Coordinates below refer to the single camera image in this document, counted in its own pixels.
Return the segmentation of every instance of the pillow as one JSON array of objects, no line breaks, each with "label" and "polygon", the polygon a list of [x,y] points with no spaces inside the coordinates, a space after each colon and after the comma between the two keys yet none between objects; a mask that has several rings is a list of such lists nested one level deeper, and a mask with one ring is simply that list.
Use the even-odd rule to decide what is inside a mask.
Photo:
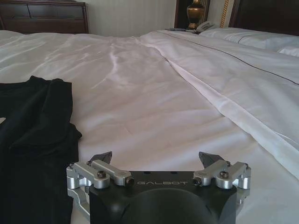
[{"label": "pillow", "polygon": [[274,34],[240,28],[216,28],[200,33],[201,36],[223,40],[261,49],[278,51],[286,46],[299,47],[299,36]]},{"label": "pillow", "polygon": [[277,52],[285,54],[285,55],[291,55],[291,56],[299,57],[299,47],[288,46],[288,47],[284,47],[284,48],[279,49]]}]

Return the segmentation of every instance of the black fabric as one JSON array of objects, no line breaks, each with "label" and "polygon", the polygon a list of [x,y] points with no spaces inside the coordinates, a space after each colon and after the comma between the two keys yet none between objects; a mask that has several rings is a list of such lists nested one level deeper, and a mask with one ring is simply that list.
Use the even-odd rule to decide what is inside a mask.
[{"label": "black fabric", "polygon": [[65,169],[78,161],[82,136],[71,114],[71,83],[31,77],[0,84],[0,223],[71,222]]}]

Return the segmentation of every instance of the silver metal bracket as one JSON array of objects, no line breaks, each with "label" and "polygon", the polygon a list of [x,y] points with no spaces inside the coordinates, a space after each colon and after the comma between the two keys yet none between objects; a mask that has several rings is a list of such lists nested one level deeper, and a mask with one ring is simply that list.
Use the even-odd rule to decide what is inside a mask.
[{"label": "silver metal bracket", "polygon": [[101,160],[89,162],[88,165],[82,162],[70,164],[66,169],[68,196],[74,198],[75,205],[80,212],[90,221],[90,207],[86,194],[89,193],[89,186],[97,189],[109,187],[110,178],[119,186],[128,186],[134,183],[129,171],[119,170]]},{"label": "silver metal bracket", "polygon": [[237,214],[243,206],[244,199],[250,194],[251,168],[246,163],[218,160],[204,170],[195,171],[193,182],[197,186],[210,185],[211,179],[215,178],[217,187],[231,189],[237,187]]}]

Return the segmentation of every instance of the lamp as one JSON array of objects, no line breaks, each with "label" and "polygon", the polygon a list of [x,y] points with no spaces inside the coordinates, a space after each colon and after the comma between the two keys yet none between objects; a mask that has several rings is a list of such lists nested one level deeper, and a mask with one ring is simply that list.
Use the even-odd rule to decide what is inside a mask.
[{"label": "lamp", "polygon": [[200,3],[200,0],[193,0],[193,3],[187,8],[187,15],[189,20],[188,29],[196,29],[198,23],[205,12],[205,8]]}]

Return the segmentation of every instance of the wooden headboard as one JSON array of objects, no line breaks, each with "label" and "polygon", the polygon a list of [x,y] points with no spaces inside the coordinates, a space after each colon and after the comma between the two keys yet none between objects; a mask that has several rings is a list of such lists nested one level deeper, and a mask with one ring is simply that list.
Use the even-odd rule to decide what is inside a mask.
[{"label": "wooden headboard", "polygon": [[235,0],[229,26],[299,35],[299,0]]}]

